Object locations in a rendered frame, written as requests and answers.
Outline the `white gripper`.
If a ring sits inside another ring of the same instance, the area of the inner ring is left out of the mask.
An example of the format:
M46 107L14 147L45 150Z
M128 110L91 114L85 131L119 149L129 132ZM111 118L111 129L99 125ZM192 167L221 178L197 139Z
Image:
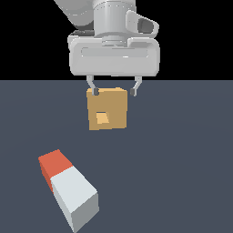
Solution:
M102 39L92 36L70 35L67 42L71 73L86 76L92 96L99 95L94 76L134 76L130 95L137 96L142 76L155 76L159 70L160 47L155 39L131 37L127 47L102 46Z

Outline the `red and white peg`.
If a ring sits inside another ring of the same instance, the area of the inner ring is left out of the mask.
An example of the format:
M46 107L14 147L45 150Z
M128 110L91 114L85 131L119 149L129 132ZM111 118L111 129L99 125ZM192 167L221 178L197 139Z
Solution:
M99 211L97 190L59 149L38 161L68 225L77 233Z

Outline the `tan box with square hole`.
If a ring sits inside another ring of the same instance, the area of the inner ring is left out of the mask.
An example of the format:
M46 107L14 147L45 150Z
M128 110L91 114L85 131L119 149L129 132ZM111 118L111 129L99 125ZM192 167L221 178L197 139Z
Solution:
M99 88L93 96L92 89L86 91L90 130L127 127L127 91L120 87Z

